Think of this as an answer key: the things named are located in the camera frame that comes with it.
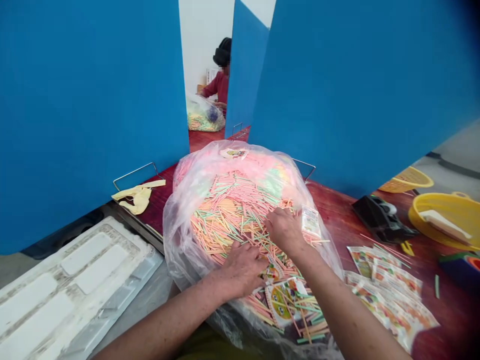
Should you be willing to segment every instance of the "white styrofoam tray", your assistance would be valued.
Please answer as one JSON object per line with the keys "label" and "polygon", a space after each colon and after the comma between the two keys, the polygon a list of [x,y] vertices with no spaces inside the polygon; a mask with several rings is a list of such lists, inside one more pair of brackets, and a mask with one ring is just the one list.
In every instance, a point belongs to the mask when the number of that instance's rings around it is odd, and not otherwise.
{"label": "white styrofoam tray", "polygon": [[107,217],[0,290],[2,359],[86,359],[162,260]]}

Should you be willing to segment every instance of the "wooden table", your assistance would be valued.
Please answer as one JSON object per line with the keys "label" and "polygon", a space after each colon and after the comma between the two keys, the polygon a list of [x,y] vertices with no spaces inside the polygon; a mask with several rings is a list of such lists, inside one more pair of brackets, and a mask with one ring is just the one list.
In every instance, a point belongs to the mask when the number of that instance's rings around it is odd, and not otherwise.
{"label": "wooden table", "polygon": [[[219,137],[219,133],[210,134],[207,137],[203,136],[203,142],[197,144],[199,148],[211,142],[210,138]],[[194,136],[202,138],[200,133]],[[242,135],[241,139],[247,137],[248,134]],[[141,215],[136,216],[139,223],[152,227],[160,234],[163,234],[164,206],[173,191],[175,167],[176,165],[160,173],[166,179],[166,186],[153,188],[147,209]],[[357,272],[347,246],[371,247],[372,243],[360,235],[370,236],[353,212],[351,205],[355,199],[315,182],[309,183],[307,187],[330,232],[344,270]],[[407,212],[412,204],[413,195],[391,194],[382,191],[376,191],[374,194],[394,204],[400,220],[405,225],[412,227]],[[415,237],[410,243],[415,257],[411,258],[410,261],[413,265],[408,271],[423,281],[422,301],[441,325],[417,335],[413,344],[413,358],[416,360],[472,359],[472,354],[475,352],[478,354],[476,349],[480,348],[475,343],[475,341],[480,341],[479,302],[456,286],[438,266],[440,255],[452,254],[457,250],[439,244],[424,235]],[[402,251],[399,245],[396,245],[395,249]],[[435,297],[435,274],[440,276],[440,299]]]}

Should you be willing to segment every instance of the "clear plastic bag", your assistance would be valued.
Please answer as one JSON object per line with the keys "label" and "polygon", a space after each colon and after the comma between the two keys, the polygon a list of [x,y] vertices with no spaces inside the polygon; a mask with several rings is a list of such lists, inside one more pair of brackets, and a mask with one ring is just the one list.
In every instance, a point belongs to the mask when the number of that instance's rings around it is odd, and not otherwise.
{"label": "clear plastic bag", "polygon": [[[233,157],[225,157],[226,152]],[[295,210],[302,205],[316,209],[297,166],[284,153],[242,141],[221,140],[185,156],[175,170],[173,194],[163,211],[165,258],[173,280],[182,291],[219,267],[197,243],[191,216],[208,195],[216,176],[235,170],[258,187],[269,189],[282,199],[291,199]],[[320,217],[319,225],[321,237],[331,240]],[[332,241],[317,250],[343,279],[340,258]],[[323,343],[298,345],[287,332],[280,334],[264,323],[242,299],[219,308],[208,323],[233,345],[260,352],[265,359],[279,355],[285,359],[343,359],[331,336]]]}
{"label": "clear plastic bag", "polygon": [[217,132],[225,127],[225,117],[209,100],[190,92],[186,96],[188,130]]}

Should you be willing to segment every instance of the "blue partition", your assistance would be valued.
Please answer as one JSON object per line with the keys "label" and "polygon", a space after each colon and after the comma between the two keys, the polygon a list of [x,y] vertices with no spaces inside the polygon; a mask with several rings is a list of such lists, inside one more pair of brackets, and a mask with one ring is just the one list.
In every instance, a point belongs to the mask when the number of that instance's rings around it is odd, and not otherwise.
{"label": "blue partition", "polygon": [[[189,152],[178,1],[3,0],[0,254]],[[137,185],[151,167],[121,183]]]}
{"label": "blue partition", "polygon": [[480,116],[461,1],[278,1],[249,143],[359,198]]}
{"label": "blue partition", "polygon": [[225,139],[252,123],[269,28],[235,0],[232,34]]}

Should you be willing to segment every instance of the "yellow basket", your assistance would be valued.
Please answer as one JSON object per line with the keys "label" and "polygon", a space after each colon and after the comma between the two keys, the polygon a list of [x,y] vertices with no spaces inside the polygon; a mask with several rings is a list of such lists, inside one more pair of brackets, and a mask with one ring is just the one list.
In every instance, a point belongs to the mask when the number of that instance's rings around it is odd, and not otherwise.
{"label": "yellow basket", "polygon": [[387,193],[404,193],[416,188],[429,188],[434,185],[431,178],[420,170],[409,166],[389,182],[383,184],[379,190]]}
{"label": "yellow basket", "polygon": [[[419,214],[427,210],[435,210],[445,219],[470,234],[469,241],[472,246],[452,239],[427,223]],[[432,192],[416,196],[408,211],[408,218],[422,234],[436,242],[460,250],[480,250],[480,202],[472,200],[462,192],[453,192],[452,194]]]}

